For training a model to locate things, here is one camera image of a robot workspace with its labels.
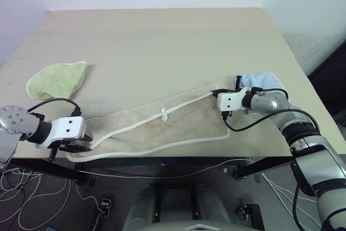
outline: floor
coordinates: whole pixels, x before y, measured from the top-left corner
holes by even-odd
[[[345,137],[346,129],[339,126],[342,134]],[[72,167],[72,164],[66,160],[59,160],[57,163]],[[195,172],[205,167],[178,167],[169,169],[164,166],[160,167],[117,167],[105,169],[89,169],[90,171],[99,171],[106,174],[115,174],[114,172],[132,173],[137,175],[152,175],[152,176],[167,176],[184,175],[186,173]],[[249,225],[248,222],[241,221],[234,213],[236,207],[241,203],[258,203],[261,208],[263,222],[266,231],[275,230],[298,230],[291,216],[284,209],[279,199],[270,188],[263,177],[259,175],[249,176],[246,179],[235,180],[231,172],[234,166],[220,166],[214,169],[204,171],[202,173],[186,177],[183,179],[171,180],[155,180],[155,179],[119,179],[112,177],[93,177],[95,185],[89,187],[88,184],[80,186],[79,191],[82,196],[86,197],[93,195],[100,201],[103,197],[113,200],[113,208],[111,217],[103,223],[103,231],[119,231],[122,230],[123,223],[129,211],[132,201],[137,194],[144,188],[153,183],[204,183],[209,185],[218,194],[223,201],[230,218],[233,223],[241,225]],[[296,181],[292,175],[289,166],[280,167],[267,171],[265,173],[269,179],[276,184],[290,191],[294,191]],[[18,183],[19,175],[11,175],[10,182]],[[38,178],[29,181],[25,185],[26,197],[28,197],[36,187]],[[59,191],[65,184],[65,180],[52,176],[43,175],[38,190],[35,194],[55,193]],[[69,182],[65,189],[57,194],[50,196],[41,196],[25,205],[21,213],[21,224],[24,228],[31,230],[35,226],[40,225],[50,219],[60,209],[64,203],[69,190]],[[283,197],[283,201],[291,210],[291,203]],[[19,193],[14,199],[0,202],[0,222],[12,215],[23,203],[23,194]],[[298,206],[309,213],[314,219],[319,221],[316,204],[313,202],[299,200]],[[57,231],[89,231],[91,230],[91,221],[94,214],[95,202],[92,199],[82,201],[76,193],[76,186],[71,183],[71,192],[68,201],[62,211],[47,224],[35,229],[45,230],[46,227],[51,227]],[[312,231],[317,231],[319,228],[313,221],[298,211],[298,218],[301,223],[307,226]],[[0,223],[0,230],[22,230],[18,226],[17,218]]]

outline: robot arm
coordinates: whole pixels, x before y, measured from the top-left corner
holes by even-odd
[[[24,108],[8,105],[0,108],[0,170],[4,170],[16,151],[18,141],[27,140],[36,148],[50,148],[50,160],[58,149],[77,153],[86,147],[71,144],[73,140],[91,141],[85,135],[86,124],[81,116],[62,117],[49,122],[44,115],[29,113]]]
[[[260,88],[243,88],[219,93],[217,106],[224,113],[251,109],[264,116],[292,106],[279,92],[257,93]],[[287,111],[270,117],[285,137],[295,162],[291,165],[300,188],[316,196],[322,230],[346,228],[346,171],[344,163],[319,129],[305,114]]]

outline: beige towel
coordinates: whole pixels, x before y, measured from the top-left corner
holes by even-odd
[[[209,86],[86,121],[93,138],[84,153],[67,153],[72,162],[143,156],[161,149],[223,140],[229,130]]]

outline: blue towel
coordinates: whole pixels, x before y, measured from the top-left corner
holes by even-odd
[[[260,87],[263,89],[284,89],[281,82],[272,72],[258,72],[253,74],[241,74],[242,80],[240,87]]]

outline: beige tabletop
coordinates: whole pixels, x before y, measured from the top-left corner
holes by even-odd
[[[311,113],[338,153],[346,145],[291,50],[269,16],[257,8],[78,10],[48,13],[0,71],[0,106],[29,108],[38,101],[27,81],[53,63],[86,61],[85,81],[72,97],[85,118],[159,100],[218,83],[234,88],[237,74],[272,71],[290,102]],[[73,107],[52,102],[38,109],[46,119]],[[246,126],[259,114],[234,113]],[[49,150],[20,142],[15,157],[47,157]],[[270,120],[228,140],[161,150],[148,156],[288,156],[288,145]]]

